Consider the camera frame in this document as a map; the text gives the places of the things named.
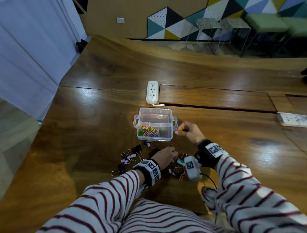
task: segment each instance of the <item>person's left hand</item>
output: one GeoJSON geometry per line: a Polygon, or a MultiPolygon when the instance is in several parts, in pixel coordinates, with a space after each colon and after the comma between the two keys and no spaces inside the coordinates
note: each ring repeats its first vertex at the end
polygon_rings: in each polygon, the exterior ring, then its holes
{"type": "Polygon", "coordinates": [[[174,162],[174,158],[178,156],[178,152],[174,147],[166,147],[163,150],[158,151],[152,159],[154,159],[160,166],[160,170],[166,168],[171,162],[174,162]]]}

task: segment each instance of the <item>white curtain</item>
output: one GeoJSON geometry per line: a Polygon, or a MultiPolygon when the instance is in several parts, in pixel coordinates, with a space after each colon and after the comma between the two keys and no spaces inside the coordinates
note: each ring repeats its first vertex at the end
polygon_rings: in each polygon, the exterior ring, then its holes
{"type": "Polygon", "coordinates": [[[0,0],[0,97],[39,119],[86,38],[72,0],[0,0]]]}

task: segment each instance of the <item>brown wall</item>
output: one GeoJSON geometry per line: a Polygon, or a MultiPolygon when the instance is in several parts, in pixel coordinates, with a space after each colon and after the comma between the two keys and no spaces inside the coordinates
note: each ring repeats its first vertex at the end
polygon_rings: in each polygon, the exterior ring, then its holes
{"type": "Polygon", "coordinates": [[[81,14],[88,35],[121,38],[146,38],[147,17],[170,7],[187,17],[207,7],[208,0],[89,0],[87,12],[81,14]],[[125,24],[116,18],[125,18],[125,24]]]}

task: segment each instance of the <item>green cushion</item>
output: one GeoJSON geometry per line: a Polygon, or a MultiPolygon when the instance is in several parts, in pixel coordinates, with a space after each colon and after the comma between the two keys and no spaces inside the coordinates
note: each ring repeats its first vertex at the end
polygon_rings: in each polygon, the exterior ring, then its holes
{"type": "Polygon", "coordinates": [[[307,19],[282,17],[281,18],[289,26],[289,34],[292,37],[307,37],[307,19]]]}
{"type": "Polygon", "coordinates": [[[286,32],[289,29],[289,26],[275,14],[247,14],[244,19],[257,33],[286,32]]]}

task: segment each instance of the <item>clear plastic box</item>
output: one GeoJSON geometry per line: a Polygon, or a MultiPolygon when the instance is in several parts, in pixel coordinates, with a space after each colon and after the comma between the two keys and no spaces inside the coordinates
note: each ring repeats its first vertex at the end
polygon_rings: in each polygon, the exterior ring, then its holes
{"type": "Polygon", "coordinates": [[[138,139],[160,142],[172,140],[173,131],[178,127],[172,110],[159,108],[140,108],[140,113],[134,116],[133,125],[137,128],[138,139]]]}

